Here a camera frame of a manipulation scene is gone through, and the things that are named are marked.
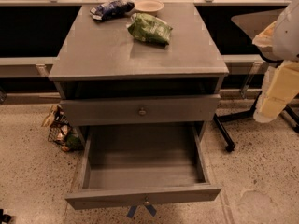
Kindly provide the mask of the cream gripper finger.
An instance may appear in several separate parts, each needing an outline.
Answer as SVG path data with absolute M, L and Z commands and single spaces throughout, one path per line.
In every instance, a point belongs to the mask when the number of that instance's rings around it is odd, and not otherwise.
M 276 81 L 277 69 L 269 66 L 263 77 L 262 93 L 257 100 L 253 118 L 268 123 L 277 118 L 285 107 L 282 90 Z
M 299 93 L 299 62 L 284 61 L 275 70 L 266 96 L 280 102 L 290 102 Z

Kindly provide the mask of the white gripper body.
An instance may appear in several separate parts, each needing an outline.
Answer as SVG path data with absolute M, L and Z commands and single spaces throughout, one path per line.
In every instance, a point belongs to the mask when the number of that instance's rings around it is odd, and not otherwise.
M 273 21 L 260 33 L 254 36 L 252 44 L 260 51 L 261 56 L 271 62 L 279 61 L 279 57 L 273 53 L 273 34 L 276 23 Z

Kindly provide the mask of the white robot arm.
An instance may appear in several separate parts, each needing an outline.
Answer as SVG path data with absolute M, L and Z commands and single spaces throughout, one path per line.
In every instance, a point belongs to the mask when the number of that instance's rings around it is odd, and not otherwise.
M 286 104 L 299 94 L 299 0 L 292 0 L 252 43 L 261 48 L 271 47 L 283 60 L 278 68 L 267 69 L 255 106 L 253 118 L 266 123 L 276 119 Z

